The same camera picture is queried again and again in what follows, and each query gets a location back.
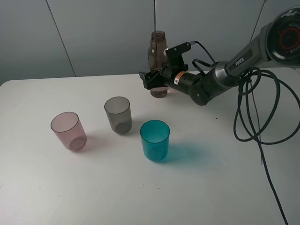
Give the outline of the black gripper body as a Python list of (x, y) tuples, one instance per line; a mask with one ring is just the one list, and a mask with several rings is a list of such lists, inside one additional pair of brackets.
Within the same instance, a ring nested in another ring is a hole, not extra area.
[(190, 94), (191, 87), (201, 79), (201, 74), (192, 74), (184, 71), (173, 70), (170, 66), (165, 65), (160, 69), (160, 84), (163, 88), (175, 89), (184, 94)]

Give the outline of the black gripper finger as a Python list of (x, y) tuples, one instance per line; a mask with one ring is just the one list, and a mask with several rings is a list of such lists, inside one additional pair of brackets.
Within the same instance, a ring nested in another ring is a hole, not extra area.
[(162, 69), (154, 69), (150, 72), (139, 72), (139, 77), (143, 81), (162, 81), (164, 78), (161, 74)]
[(169, 79), (165, 76), (163, 76), (163, 78), (164, 79), (162, 81), (143, 81), (143, 86), (147, 90), (151, 90), (153, 88), (166, 87), (169, 83)]

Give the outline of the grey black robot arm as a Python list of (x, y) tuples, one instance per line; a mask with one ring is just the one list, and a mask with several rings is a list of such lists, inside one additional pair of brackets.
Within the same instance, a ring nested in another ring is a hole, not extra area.
[(300, 66), (300, 7), (292, 7), (273, 22), (262, 27), (257, 35), (230, 61), (213, 63), (208, 73), (188, 72), (182, 54), (196, 42), (185, 42), (166, 50), (168, 62), (161, 69), (140, 72), (144, 88), (170, 87), (187, 94), (200, 106), (238, 85), (240, 77), (262, 62), (273, 61), (283, 67)]

